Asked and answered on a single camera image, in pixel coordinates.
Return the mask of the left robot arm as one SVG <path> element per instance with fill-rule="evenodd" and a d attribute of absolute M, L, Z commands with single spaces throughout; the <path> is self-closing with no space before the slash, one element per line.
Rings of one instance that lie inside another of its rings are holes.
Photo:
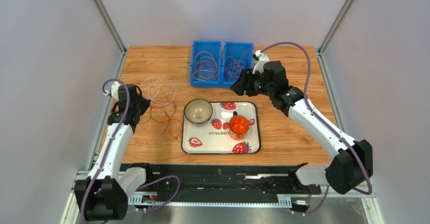
<path fill-rule="evenodd" d="M 125 150 L 135 133 L 141 116 L 149 109 L 150 100 L 143 97 L 135 84 L 112 80 L 106 96 L 116 100 L 107 120 L 102 150 L 94 166 L 83 180 L 78 180 L 74 193 L 84 223 L 124 219 L 128 200 L 150 174 L 147 163 L 132 164 L 123 176 L 120 168 Z"/>

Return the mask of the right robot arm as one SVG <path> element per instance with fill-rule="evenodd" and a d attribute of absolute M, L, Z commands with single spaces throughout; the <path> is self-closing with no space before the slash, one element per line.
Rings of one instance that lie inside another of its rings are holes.
<path fill-rule="evenodd" d="M 261 73 L 244 69 L 230 89 L 237 95 L 268 96 L 276 109 L 301 125 L 326 151 L 331 163 L 296 166 L 289 172 L 295 182 L 330 186 L 339 194 L 372 193 L 372 145 L 355 140 L 322 115 L 301 89 L 289 84 L 281 62 L 266 63 Z"/>

